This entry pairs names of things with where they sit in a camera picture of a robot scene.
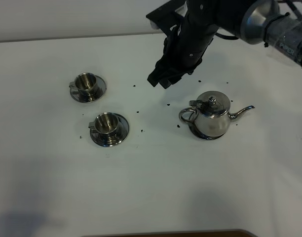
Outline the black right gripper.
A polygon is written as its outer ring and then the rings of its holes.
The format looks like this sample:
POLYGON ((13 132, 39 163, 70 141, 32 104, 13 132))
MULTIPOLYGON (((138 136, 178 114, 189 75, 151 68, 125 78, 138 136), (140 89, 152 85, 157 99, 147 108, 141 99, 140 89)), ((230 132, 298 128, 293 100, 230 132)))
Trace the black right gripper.
POLYGON ((162 58, 147 81, 164 89, 191 75, 218 30, 217 0, 170 0, 146 15, 167 36, 162 58))

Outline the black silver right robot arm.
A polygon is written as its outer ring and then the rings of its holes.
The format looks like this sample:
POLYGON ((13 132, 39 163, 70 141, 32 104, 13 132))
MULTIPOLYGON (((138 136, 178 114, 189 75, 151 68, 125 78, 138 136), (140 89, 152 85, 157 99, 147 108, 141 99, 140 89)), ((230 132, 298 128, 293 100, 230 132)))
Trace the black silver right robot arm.
POLYGON ((192 74, 217 34, 264 42, 302 67, 302 18, 282 14, 275 0, 171 0, 147 15, 165 34, 163 56, 148 82, 163 88, 192 74))

